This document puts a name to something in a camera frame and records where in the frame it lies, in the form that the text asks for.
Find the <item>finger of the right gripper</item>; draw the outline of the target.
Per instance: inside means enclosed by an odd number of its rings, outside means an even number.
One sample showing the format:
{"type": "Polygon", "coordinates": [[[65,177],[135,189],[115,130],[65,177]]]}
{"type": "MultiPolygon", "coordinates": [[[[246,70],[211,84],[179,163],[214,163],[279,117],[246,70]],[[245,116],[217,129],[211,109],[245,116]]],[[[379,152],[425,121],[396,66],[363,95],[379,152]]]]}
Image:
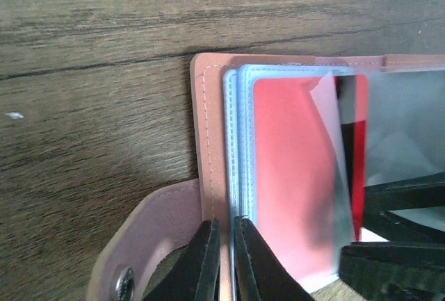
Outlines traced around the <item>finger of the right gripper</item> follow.
{"type": "Polygon", "coordinates": [[[341,250],[339,278],[366,300],[443,300],[444,245],[351,243],[341,250]]]}
{"type": "Polygon", "coordinates": [[[444,243],[444,232],[427,227],[394,211],[444,205],[444,173],[367,186],[362,226],[396,242],[444,243]]]}

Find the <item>red credit card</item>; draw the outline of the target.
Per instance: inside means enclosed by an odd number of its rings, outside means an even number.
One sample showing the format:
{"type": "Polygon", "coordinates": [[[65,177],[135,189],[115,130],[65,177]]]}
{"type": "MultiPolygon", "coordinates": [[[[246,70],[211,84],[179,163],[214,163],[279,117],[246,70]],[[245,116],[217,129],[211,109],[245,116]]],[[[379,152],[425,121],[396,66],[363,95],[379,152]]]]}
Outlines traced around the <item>red credit card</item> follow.
{"type": "Polygon", "coordinates": [[[336,279],[340,249],[359,237],[366,103],[363,75],[253,85],[257,229],[309,290],[336,279]]]}

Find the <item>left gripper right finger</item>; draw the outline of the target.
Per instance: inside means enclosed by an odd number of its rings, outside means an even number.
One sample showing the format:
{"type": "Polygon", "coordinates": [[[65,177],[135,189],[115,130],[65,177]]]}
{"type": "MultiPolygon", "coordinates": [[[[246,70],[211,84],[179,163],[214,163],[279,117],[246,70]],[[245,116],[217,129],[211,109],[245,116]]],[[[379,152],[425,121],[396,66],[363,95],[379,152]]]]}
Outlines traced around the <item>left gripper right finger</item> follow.
{"type": "Polygon", "coordinates": [[[247,218],[234,219],[234,253],[236,285],[241,300],[313,300],[288,274],[247,218]]]}

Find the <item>pink leather card holder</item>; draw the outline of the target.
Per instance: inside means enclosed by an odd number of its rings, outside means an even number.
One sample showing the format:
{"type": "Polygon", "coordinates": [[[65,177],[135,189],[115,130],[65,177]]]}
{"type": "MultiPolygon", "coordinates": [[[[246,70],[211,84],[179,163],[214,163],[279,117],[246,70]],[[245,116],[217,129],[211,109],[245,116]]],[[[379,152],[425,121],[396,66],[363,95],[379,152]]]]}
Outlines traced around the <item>pink leather card holder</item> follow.
{"type": "Polygon", "coordinates": [[[113,300],[115,281],[126,267],[136,276],[134,297],[141,297],[160,261],[187,244],[204,218],[217,218],[222,230],[228,230],[223,74],[245,63],[425,69],[444,64],[444,56],[196,55],[190,75],[199,177],[158,189],[139,203],[100,253],[92,269],[87,300],[113,300]]]}

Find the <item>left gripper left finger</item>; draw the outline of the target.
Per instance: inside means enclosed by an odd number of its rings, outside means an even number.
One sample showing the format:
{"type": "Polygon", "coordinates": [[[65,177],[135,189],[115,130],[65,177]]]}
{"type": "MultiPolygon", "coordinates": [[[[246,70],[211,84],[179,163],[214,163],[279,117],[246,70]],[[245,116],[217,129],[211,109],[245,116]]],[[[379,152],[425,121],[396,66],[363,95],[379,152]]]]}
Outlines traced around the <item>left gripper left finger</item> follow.
{"type": "Polygon", "coordinates": [[[217,220],[205,220],[164,279],[145,300],[214,301],[219,296],[220,231],[217,220]]]}

